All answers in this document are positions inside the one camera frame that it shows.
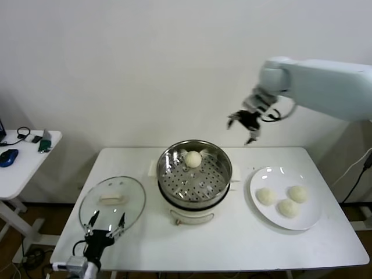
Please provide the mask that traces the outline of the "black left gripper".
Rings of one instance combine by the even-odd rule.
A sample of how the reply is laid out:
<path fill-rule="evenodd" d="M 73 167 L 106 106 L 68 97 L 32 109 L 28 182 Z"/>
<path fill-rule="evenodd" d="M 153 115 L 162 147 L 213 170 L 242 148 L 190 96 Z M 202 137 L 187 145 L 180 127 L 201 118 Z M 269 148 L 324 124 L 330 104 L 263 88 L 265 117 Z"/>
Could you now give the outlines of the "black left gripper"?
<path fill-rule="evenodd" d="M 107 230 L 92 230 L 98 216 L 99 211 L 94 211 L 94 215 L 89 222 L 83 225 L 84 234 L 86 235 L 84 238 L 87 244 L 84 256 L 89 262 L 93 263 L 99 263 L 105 248 L 112 246 L 115 243 L 114 237 L 119 237 L 124 232 L 126 213 L 122 214 L 117 227 L 110 232 Z"/>

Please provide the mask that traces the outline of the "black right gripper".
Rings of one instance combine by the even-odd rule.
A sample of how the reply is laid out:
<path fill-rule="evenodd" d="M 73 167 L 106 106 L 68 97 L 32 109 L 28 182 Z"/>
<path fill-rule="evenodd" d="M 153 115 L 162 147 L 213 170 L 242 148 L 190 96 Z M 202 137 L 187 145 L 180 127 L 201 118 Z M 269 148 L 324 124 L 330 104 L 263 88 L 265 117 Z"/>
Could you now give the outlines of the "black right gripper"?
<path fill-rule="evenodd" d="M 260 137 L 260 124 L 258 119 L 260 118 L 260 113 L 251 113 L 247 110 L 239 110 L 228 116 L 227 129 L 229 130 L 235 121 L 242 124 L 247 130 L 249 130 L 249 138 L 245 142 L 249 145 Z"/>

